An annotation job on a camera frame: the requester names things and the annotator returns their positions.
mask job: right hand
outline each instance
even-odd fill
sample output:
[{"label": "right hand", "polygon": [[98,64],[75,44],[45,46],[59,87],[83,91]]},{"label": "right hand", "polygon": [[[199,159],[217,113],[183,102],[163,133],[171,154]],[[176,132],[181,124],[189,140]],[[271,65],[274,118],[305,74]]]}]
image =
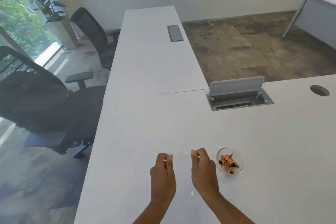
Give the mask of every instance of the right hand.
[{"label": "right hand", "polygon": [[191,150],[191,180],[205,202],[221,195],[216,175],[216,164],[204,148]]}]

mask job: glass bowl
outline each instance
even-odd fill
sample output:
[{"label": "glass bowl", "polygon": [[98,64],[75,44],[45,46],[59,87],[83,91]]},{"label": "glass bowl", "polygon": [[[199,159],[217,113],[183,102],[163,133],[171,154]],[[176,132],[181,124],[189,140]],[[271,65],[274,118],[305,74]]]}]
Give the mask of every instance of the glass bowl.
[{"label": "glass bowl", "polygon": [[[224,170],[222,168],[222,165],[219,163],[219,161],[222,161],[221,156],[223,155],[231,155],[232,154],[232,159],[239,165],[239,168],[234,167],[232,170],[234,171],[234,174],[229,173],[228,171]],[[217,166],[219,169],[223,172],[225,172],[228,175],[238,175],[240,174],[243,169],[244,169],[244,160],[242,156],[237,152],[235,149],[229,148],[229,147],[224,147],[221,148],[218,153],[217,153]]]}]

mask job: white table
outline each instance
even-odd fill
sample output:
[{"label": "white table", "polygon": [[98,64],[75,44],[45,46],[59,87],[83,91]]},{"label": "white table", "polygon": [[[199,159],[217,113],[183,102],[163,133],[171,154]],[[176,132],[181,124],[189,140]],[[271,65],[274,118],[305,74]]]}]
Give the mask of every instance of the white table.
[{"label": "white table", "polygon": [[[263,88],[275,104],[212,112],[208,90],[104,103],[75,224],[132,223],[158,153],[204,147],[215,160],[225,146],[245,167],[234,177],[218,169],[220,191],[255,223],[335,223],[336,75]],[[161,223],[219,223],[192,186],[189,156],[173,163],[177,192]]]},{"label": "white table", "polygon": [[294,24],[336,49],[336,0],[304,0],[283,37]]},{"label": "white table", "polygon": [[[169,25],[184,41],[170,42]],[[125,12],[104,102],[208,88],[174,6]]]}]

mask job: office chair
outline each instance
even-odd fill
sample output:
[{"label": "office chair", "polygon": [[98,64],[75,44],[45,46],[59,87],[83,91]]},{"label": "office chair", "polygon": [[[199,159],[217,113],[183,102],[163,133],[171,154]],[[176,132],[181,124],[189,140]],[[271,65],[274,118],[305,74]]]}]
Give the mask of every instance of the office chair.
[{"label": "office chair", "polygon": [[81,158],[94,141],[105,86],[87,88],[92,72],[70,75],[73,92],[55,75],[10,47],[0,46],[0,116],[30,132],[25,147],[47,147],[58,154],[82,147]]},{"label": "office chair", "polygon": [[83,7],[75,11],[70,21],[75,23],[94,45],[99,55],[100,65],[103,68],[111,69],[118,43],[117,34],[113,35],[113,42],[109,44],[103,28]]}]

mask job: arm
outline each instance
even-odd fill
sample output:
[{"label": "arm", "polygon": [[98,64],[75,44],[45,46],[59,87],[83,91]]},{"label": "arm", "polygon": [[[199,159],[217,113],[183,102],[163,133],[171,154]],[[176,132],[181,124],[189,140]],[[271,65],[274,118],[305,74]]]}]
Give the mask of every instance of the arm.
[{"label": "arm", "polygon": [[173,155],[160,153],[150,170],[151,201],[133,224],[159,224],[165,216],[176,192]]},{"label": "arm", "polygon": [[221,224],[254,224],[219,192],[216,164],[204,148],[191,150],[191,180]]}]

